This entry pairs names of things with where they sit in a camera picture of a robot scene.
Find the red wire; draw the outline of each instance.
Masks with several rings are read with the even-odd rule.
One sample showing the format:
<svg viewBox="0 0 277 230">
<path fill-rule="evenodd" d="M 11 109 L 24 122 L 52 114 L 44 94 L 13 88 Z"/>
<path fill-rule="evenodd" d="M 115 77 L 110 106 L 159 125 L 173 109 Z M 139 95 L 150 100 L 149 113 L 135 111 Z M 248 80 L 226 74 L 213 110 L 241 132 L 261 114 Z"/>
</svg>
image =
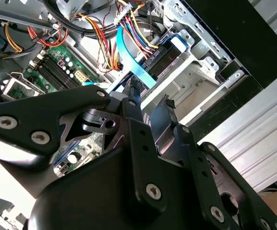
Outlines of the red wire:
<svg viewBox="0 0 277 230">
<path fill-rule="evenodd" d="M 30 34 L 30 36 L 31 36 L 32 39 L 37 38 L 37 34 L 36 34 L 36 32 L 34 31 L 34 29 L 33 29 L 32 27 L 28 26 L 28 32 L 29 32 L 29 34 Z M 45 42 L 43 39 L 40 39 L 40 40 L 38 41 L 38 43 L 39 43 L 39 44 L 44 44 L 44 45 L 49 46 L 49 47 L 58 47 L 58 46 L 60 46 L 61 44 L 63 44 L 63 43 L 66 41 L 66 38 L 67 38 L 67 36 L 68 36 L 68 33 L 69 33 L 69 31 L 66 30 L 65 36 L 64 36 L 64 38 L 63 38 L 62 41 L 60 41 L 61 36 L 62 36 L 62 33 L 61 33 L 61 31 L 59 30 L 59 31 L 58 31 L 58 39 L 57 39 L 55 42 L 53 42 L 53 43 L 47 43 L 47 42 Z"/>
<path fill-rule="evenodd" d="M 143 50 L 145 50 L 146 52 L 152 54 L 152 52 L 149 51 L 148 49 L 146 49 L 146 48 L 143 46 L 143 44 L 140 42 L 140 40 L 138 39 L 137 35 L 136 35 L 135 32 L 134 32 L 133 24 L 130 23 L 130 20 L 128 19 L 128 17 L 125 17 L 125 18 L 126 18 L 127 23 L 130 25 L 130 27 L 131 27 L 131 29 L 132 29 L 132 32 L 133 32 L 133 35 L 134 35 L 134 38 L 135 38 L 137 44 L 138 44 Z"/>
</svg>

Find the black plastic part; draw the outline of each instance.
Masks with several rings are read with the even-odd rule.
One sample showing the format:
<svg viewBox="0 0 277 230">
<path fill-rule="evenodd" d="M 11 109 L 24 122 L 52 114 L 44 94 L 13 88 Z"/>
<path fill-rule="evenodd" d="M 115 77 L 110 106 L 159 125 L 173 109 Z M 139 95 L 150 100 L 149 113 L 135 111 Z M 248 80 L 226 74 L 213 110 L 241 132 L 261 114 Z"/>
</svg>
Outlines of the black plastic part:
<svg viewBox="0 0 277 230">
<path fill-rule="evenodd" d="M 142 67 L 155 79 L 181 54 L 177 47 L 166 41 L 147 59 Z"/>
<path fill-rule="evenodd" d="M 239 222 L 244 230 L 265 229 L 261 218 L 267 221 L 271 229 L 277 229 L 277 216 L 260 198 L 257 192 L 245 181 L 224 155 L 211 143 L 204 142 L 199 147 L 206 153 L 208 160 L 222 173 L 224 180 L 218 186 L 220 194 L 233 195 L 238 203 Z"/>
<path fill-rule="evenodd" d="M 164 96 L 150 116 L 151 130 L 158 152 L 163 154 L 174 141 L 173 129 L 178 124 L 168 95 Z"/>
<path fill-rule="evenodd" d="M 236 72 L 240 68 L 241 66 L 237 63 L 237 61 L 233 60 L 215 78 L 219 82 L 224 83 L 234 72 Z"/>
<path fill-rule="evenodd" d="M 103 92 L 104 97 L 99 96 L 98 91 Z M 35 170 L 43 169 L 50 165 L 60 145 L 65 144 L 64 141 L 75 118 L 91 108 L 105 108 L 109 102 L 110 96 L 103 89 L 97 86 L 82 86 L 63 92 L 0 103 L 0 116 L 11 116 L 18 121 L 18 126 L 14 129 L 0 128 L 0 140 L 25 150 L 28 156 L 31 154 L 35 156 L 31 161 L 28 161 L 25 155 L 21 156 L 22 159 L 14 156 L 16 160 L 11 160 L 13 164 Z M 62 135 L 59 125 L 65 126 Z M 48 133 L 50 142 L 45 145 L 34 143 L 31 134 L 35 131 Z"/>
</svg>

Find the wire bundle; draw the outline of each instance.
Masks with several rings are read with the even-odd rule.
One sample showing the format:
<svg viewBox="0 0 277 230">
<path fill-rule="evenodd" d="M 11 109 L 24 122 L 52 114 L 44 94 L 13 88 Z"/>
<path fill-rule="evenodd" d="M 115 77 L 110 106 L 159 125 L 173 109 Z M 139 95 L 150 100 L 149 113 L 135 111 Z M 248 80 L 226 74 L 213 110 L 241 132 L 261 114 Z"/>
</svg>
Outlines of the wire bundle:
<svg viewBox="0 0 277 230">
<path fill-rule="evenodd" d="M 60 41 L 61 37 L 62 37 L 62 32 L 61 32 L 61 30 L 58 30 L 57 31 L 57 33 L 58 33 L 58 39 L 55 42 L 52 42 L 52 43 L 48 43 L 48 42 L 44 41 L 44 39 L 39 38 L 37 33 L 35 32 L 35 30 L 32 27 L 30 27 L 30 26 L 28 26 L 28 32 L 29 32 L 30 37 L 33 40 L 37 39 L 37 43 L 38 44 L 42 44 L 42 45 L 45 45 L 45 46 L 48 46 L 48 47 L 58 47 L 58 46 L 62 45 L 66 41 L 66 38 L 67 38 L 68 33 L 69 33 L 69 30 L 66 30 L 65 36 L 64 36 L 62 41 Z"/>
<path fill-rule="evenodd" d="M 119 9 L 122 9 L 122 7 L 126 6 L 126 3 L 123 0 L 119 0 L 119 2 L 121 3 Z M 142 6 L 144 6 L 144 4 L 139 5 L 137 9 L 141 8 Z M 144 36 L 132 10 L 130 10 L 130 15 L 126 15 L 124 17 L 124 19 L 120 22 L 120 25 L 124 28 L 133 44 L 144 55 L 145 59 L 148 59 L 148 57 L 153 54 L 155 49 L 159 48 L 158 46 L 151 44 Z"/>
<path fill-rule="evenodd" d="M 49 38 L 51 38 L 52 36 L 54 36 L 56 33 L 58 33 L 57 30 L 53 30 L 50 33 L 44 35 L 41 38 L 35 38 L 37 40 L 42 40 L 42 41 L 46 41 Z M 19 58 L 28 54 L 33 53 L 34 51 L 36 51 L 37 49 L 39 49 L 40 47 L 42 47 L 44 44 L 42 44 L 41 42 L 35 42 L 31 47 L 27 48 L 27 49 L 23 49 L 22 52 L 6 52 L 6 53 L 2 53 L 0 54 L 0 58 L 2 59 L 11 59 L 11 58 Z"/>
<path fill-rule="evenodd" d="M 9 33 L 9 24 L 6 23 L 4 25 L 4 33 L 6 36 L 6 39 L 8 40 L 9 44 L 12 46 L 12 48 L 15 50 L 16 53 L 21 53 L 23 51 L 23 48 L 21 46 L 19 46 L 18 44 L 16 44 L 13 39 L 10 36 Z"/>
<path fill-rule="evenodd" d="M 104 24 L 98 18 L 94 17 L 97 21 L 92 20 L 91 19 L 92 16 L 89 17 L 83 14 L 78 14 L 77 16 L 81 17 L 81 19 L 84 22 L 91 24 L 95 32 L 95 35 L 97 37 L 100 49 L 102 51 L 102 54 L 104 56 L 108 69 L 120 70 L 120 65 L 117 61 L 118 53 L 116 51 L 116 44 L 112 49 L 110 45 L 110 41 L 108 41 L 104 35 Z"/>
</svg>

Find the black cable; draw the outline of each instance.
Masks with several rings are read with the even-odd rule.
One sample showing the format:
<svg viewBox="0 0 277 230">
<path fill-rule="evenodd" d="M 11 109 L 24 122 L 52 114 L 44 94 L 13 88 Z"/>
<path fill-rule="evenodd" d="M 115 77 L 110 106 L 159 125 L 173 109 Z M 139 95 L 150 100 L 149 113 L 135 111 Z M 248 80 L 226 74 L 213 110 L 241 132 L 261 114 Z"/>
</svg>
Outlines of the black cable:
<svg viewBox="0 0 277 230">
<path fill-rule="evenodd" d="M 85 12 L 85 13 L 83 13 L 83 15 L 87 16 L 87 15 L 90 15 L 90 14 L 93 14 L 93 13 L 97 13 L 97 12 L 102 11 L 102 10 L 104 10 L 104 9 L 110 7 L 110 6 L 113 6 L 113 5 L 115 5 L 115 0 L 107 2 L 106 4 L 100 6 L 96 9 L 93 9 L 91 11 Z"/>
<path fill-rule="evenodd" d="M 27 30 L 22 30 L 22 29 L 19 29 L 17 24 L 10 24 L 9 23 L 9 27 L 12 29 L 12 30 L 15 30 L 17 32 L 20 32 L 20 33 L 24 33 L 24 34 L 29 34 L 29 32 Z"/>
<path fill-rule="evenodd" d="M 49 34 L 46 34 L 45 36 L 43 36 L 41 39 L 42 40 L 47 40 L 49 38 L 52 37 L 52 35 L 54 35 L 56 32 L 56 30 L 51 31 Z M 33 52 L 35 52 L 38 48 L 40 48 L 43 44 L 39 44 L 37 42 L 35 42 L 31 47 L 25 49 L 23 52 L 21 53 L 14 53 L 14 52 L 6 52 L 1 54 L 1 58 L 2 59 L 11 59 L 11 58 L 19 58 L 28 54 L 31 54 Z"/>
<path fill-rule="evenodd" d="M 92 29 L 85 29 L 80 26 L 72 24 L 70 21 L 68 21 L 59 11 L 57 3 L 55 0 L 40 0 L 48 12 L 59 22 L 61 23 L 62 26 L 65 28 L 69 29 L 69 31 L 74 32 L 74 33 L 79 33 L 82 34 L 84 33 L 84 36 L 86 37 L 91 37 L 91 38 L 96 38 L 95 32 Z M 104 30 L 104 35 L 107 38 L 107 36 L 111 35 L 112 30 L 115 29 L 115 26 L 113 24 L 105 26 L 103 28 Z"/>
<path fill-rule="evenodd" d="M 155 27 L 154 25 L 149 25 L 149 23 L 146 23 L 146 22 L 138 22 L 138 26 L 139 28 L 143 28 L 143 29 L 150 29 L 151 27 L 151 30 L 158 36 L 158 37 L 161 37 L 162 36 L 162 32 L 161 30 L 159 29 L 159 27 Z"/>
</svg>

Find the green circuit board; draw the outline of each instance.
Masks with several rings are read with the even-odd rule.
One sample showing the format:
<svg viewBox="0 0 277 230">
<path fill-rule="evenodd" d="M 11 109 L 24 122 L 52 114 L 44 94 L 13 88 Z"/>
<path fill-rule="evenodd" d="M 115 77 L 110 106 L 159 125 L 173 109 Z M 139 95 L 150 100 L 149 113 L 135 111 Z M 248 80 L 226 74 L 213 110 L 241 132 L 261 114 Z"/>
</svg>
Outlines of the green circuit board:
<svg viewBox="0 0 277 230">
<path fill-rule="evenodd" d="M 77 70 L 81 70 L 92 82 L 101 82 L 98 77 L 94 76 L 75 56 L 71 54 L 64 46 L 51 47 L 47 50 L 47 54 L 52 60 L 56 63 L 63 61 L 65 65 L 67 62 L 65 58 L 70 58 L 70 61 L 73 62 L 72 67 L 68 67 L 72 73 L 75 73 Z"/>
</svg>

